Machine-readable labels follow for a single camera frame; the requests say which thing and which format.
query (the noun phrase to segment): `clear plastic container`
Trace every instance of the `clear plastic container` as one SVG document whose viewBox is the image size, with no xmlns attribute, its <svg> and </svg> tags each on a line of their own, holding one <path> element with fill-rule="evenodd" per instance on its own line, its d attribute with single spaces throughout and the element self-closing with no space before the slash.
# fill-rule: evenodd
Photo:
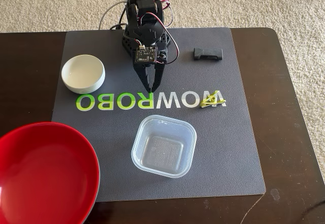
<svg viewBox="0 0 325 224">
<path fill-rule="evenodd" d="M 191 124 L 152 115 L 140 124 L 132 148 L 133 163 L 141 170 L 171 178 L 191 167 L 197 133 Z"/>
</svg>

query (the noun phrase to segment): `green lettering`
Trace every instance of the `green lettering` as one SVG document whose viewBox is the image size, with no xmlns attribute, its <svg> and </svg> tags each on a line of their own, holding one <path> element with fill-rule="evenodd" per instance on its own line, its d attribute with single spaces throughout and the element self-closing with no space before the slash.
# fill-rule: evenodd
<svg viewBox="0 0 325 224">
<path fill-rule="evenodd" d="M 131 99 L 131 103 L 130 105 L 128 106 L 124 106 L 122 105 L 122 99 L 125 97 L 125 96 L 129 96 L 130 99 Z M 118 97 L 117 97 L 117 106 L 122 109 L 122 110 L 129 110 L 129 109 L 132 109 L 134 107 L 134 105 L 136 104 L 136 98 L 134 97 L 133 94 L 131 93 L 122 93 L 120 94 Z"/>
<path fill-rule="evenodd" d="M 114 94 L 113 93 L 104 93 L 104 94 L 100 94 L 98 96 L 98 101 L 100 102 L 98 104 L 98 109 L 102 110 L 102 111 L 111 111 L 114 108 Z"/>
<path fill-rule="evenodd" d="M 81 106 L 81 101 L 83 98 L 90 99 L 90 104 L 86 108 Z M 77 98 L 77 101 L 76 101 L 76 106 L 77 106 L 78 110 L 80 110 L 80 111 L 89 111 L 94 107 L 94 105 L 95 105 L 95 98 L 91 94 L 82 94 Z"/>
<path fill-rule="evenodd" d="M 141 109 L 153 109 L 153 93 L 149 93 L 149 98 L 146 98 L 142 93 L 138 93 L 141 100 L 138 101 L 138 106 Z M 149 102 L 149 105 L 144 106 L 143 103 Z"/>
</svg>

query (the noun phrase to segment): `black eraser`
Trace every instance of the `black eraser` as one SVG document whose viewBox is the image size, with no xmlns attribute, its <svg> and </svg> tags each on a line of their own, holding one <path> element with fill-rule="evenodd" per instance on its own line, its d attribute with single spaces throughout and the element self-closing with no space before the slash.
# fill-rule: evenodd
<svg viewBox="0 0 325 224">
<path fill-rule="evenodd" d="M 194 48 L 194 59 L 222 60 L 222 49 L 201 49 Z"/>
</svg>

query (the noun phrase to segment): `yellow plastic piece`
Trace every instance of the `yellow plastic piece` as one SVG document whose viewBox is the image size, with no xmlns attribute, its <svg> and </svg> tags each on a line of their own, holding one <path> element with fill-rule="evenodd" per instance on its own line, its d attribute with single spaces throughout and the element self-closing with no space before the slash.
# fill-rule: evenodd
<svg viewBox="0 0 325 224">
<path fill-rule="evenodd" d="M 218 92 L 219 90 L 216 90 L 212 95 L 207 97 L 205 100 L 202 100 L 200 103 L 201 108 L 225 103 L 225 100 L 217 101 L 216 95 L 218 94 Z"/>
</svg>

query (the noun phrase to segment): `circuit board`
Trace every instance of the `circuit board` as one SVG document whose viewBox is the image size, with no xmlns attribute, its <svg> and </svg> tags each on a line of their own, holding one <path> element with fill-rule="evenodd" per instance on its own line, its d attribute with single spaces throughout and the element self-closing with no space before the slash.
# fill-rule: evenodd
<svg viewBox="0 0 325 224">
<path fill-rule="evenodd" d="M 157 48 L 156 46 L 148 46 L 144 49 L 137 48 L 136 63 L 156 63 Z"/>
</svg>

